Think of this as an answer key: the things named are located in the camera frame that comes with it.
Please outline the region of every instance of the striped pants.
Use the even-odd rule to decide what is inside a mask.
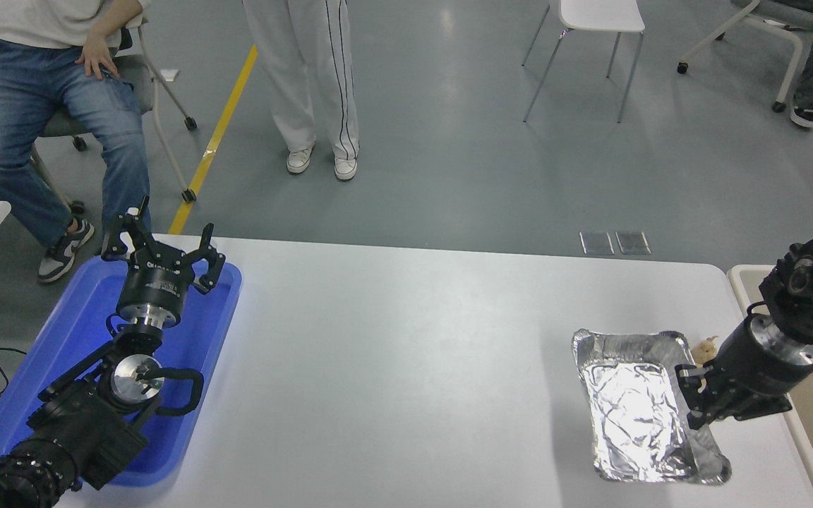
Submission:
[[[287,149],[315,143],[314,97],[336,158],[359,153],[345,0],[242,0],[258,65],[268,77],[269,107]]]

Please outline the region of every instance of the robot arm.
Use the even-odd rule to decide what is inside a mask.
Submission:
[[[223,254],[210,245],[212,225],[203,229],[197,250],[184,253],[156,241],[139,213],[116,217],[104,238],[103,260],[126,260],[127,276],[116,315],[127,323],[113,339],[88,354],[39,394],[42,401],[27,421],[31,437],[0,457],[0,507],[51,507],[80,479],[100,489],[124,470],[148,440],[141,428],[153,415],[182,416],[197,408],[203,374],[162,367],[152,354],[162,345],[162,329],[181,321],[188,286],[207,293],[216,285]],[[133,251],[119,235],[130,235]],[[196,279],[193,263],[206,260]],[[162,407],[165,380],[190,380],[189,401]]]
[[[693,430],[789,411],[786,394],[813,373],[813,240],[791,245],[759,290],[770,315],[751,306],[713,360],[677,366]]]

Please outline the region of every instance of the white t-shirt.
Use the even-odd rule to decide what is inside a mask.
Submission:
[[[138,2],[146,9],[152,0]],[[0,39],[37,48],[82,46],[111,4],[112,0],[0,0]],[[120,33],[112,33],[107,42],[117,48]]]

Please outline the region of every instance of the yellow floor line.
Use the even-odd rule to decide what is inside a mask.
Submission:
[[[219,145],[222,144],[225,129],[228,128],[228,124],[231,121],[231,116],[234,115],[236,103],[238,103],[238,100],[240,100],[240,94],[243,93],[243,89],[246,86],[246,80],[249,79],[249,72],[251,72],[253,68],[257,55],[258,52],[255,50],[255,46],[249,49],[249,55],[246,56],[246,62],[244,62],[243,68],[240,70],[238,80],[234,84],[234,90],[231,91],[231,95],[228,97],[228,102],[225,104],[222,117],[219,118],[219,123],[217,123],[215,126],[215,131],[212,132],[212,139],[209,140],[209,145],[206,145],[206,151],[203,152],[203,158],[200,159],[200,165],[196,168],[196,174],[193,175],[193,180],[190,182],[190,188],[193,189],[193,192],[197,195],[200,194],[200,187],[203,186],[203,181],[206,179],[206,174],[209,173],[209,168],[212,166],[212,159],[215,158],[215,154],[217,151],[219,151]],[[171,222],[171,227],[168,228],[168,234],[181,234],[181,231],[183,231],[183,226],[187,222],[187,218],[190,216],[190,211],[192,209],[193,203],[181,203],[180,208],[178,208],[178,212],[174,215],[174,221]]]

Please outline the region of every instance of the aluminum foil tray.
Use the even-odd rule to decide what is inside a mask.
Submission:
[[[620,482],[722,485],[730,461],[708,425],[690,430],[675,366],[693,364],[679,332],[605,335],[582,329],[573,356],[591,409],[594,467]]]

